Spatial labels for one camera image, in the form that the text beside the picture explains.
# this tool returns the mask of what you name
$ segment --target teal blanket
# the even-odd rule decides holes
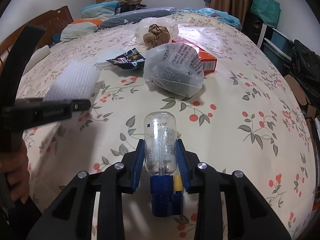
[[[120,3],[118,1],[93,4],[81,9],[82,19],[95,18],[100,15],[108,17],[118,13],[120,13]]]
[[[194,9],[194,8],[185,8],[182,9],[180,12],[196,12],[196,13],[200,13],[202,15],[206,15],[209,17],[214,17],[215,19],[217,19],[220,22],[223,22],[225,24],[228,24],[232,27],[235,28],[241,28],[241,23],[240,20],[230,14],[228,14],[227,12],[222,12],[222,11],[218,11],[215,9],[211,9],[211,8],[203,8],[200,10]]]

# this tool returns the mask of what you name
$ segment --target red box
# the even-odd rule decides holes
[[[186,39],[175,39],[172,40],[172,42],[182,42],[193,47],[198,53],[200,61],[202,62],[204,74],[214,72],[216,70],[217,58],[211,55],[209,52],[201,49],[196,44],[193,44],[191,41],[188,41]]]

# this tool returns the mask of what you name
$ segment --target white wall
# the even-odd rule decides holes
[[[0,42],[21,25],[40,14],[68,5],[74,20],[81,17],[81,8],[95,0],[12,0],[0,18]]]
[[[148,8],[173,6],[178,9],[186,7],[201,9],[206,7],[204,0],[143,0],[141,3],[147,5]]]
[[[276,0],[281,14],[277,29],[320,55],[320,24],[305,0]]]

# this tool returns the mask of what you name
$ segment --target blue cap holder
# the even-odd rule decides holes
[[[155,217],[170,217],[183,213],[182,192],[173,192],[173,176],[151,176],[152,214]]]

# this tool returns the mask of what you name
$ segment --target metal screw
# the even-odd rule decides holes
[[[204,170],[204,169],[207,168],[207,164],[205,164],[205,163],[198,163],[197,166],[198,166],[198,168],[201,169],[201,170]]]
[[[121,170],[124,168],[124,164],[123,163],[116,163],[115,168],[116,168],[116,170]]]
[[[87,176],[87,173],[85,171],[81,171],[78,173],[78,178],[83,179]]]
[[[235,176],[237,178],[242,178],[243,177],[243,172],[242,171],[235,171]]]

